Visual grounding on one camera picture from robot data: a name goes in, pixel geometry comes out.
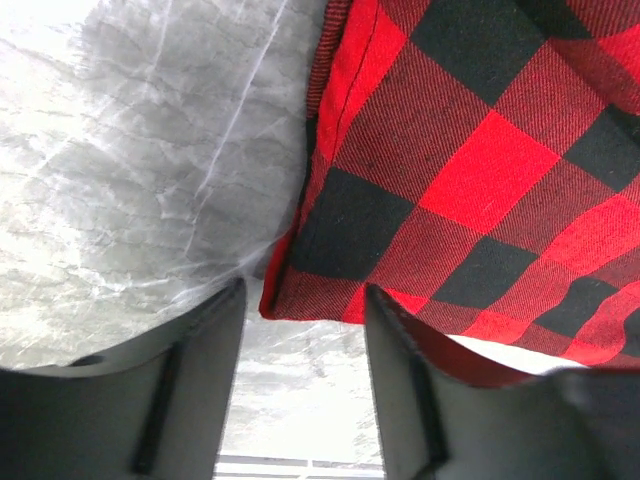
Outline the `red black plaid shirt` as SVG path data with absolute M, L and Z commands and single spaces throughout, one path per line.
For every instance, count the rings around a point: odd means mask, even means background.
M 306 120 L 262 316 L 638 365 L 637 2 L 331 1 Z

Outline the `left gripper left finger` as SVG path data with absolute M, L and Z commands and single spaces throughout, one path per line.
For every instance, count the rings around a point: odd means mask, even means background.
M 1 373 L 5 479 L 210 479 L 246 313 L 241 279 L 135 338 Z

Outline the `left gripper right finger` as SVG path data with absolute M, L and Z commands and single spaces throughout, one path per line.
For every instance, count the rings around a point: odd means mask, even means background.
M 365 334 L 390 479 L 635 479 L 639 373 L 531 375 L 453 341 L 381 288 Z

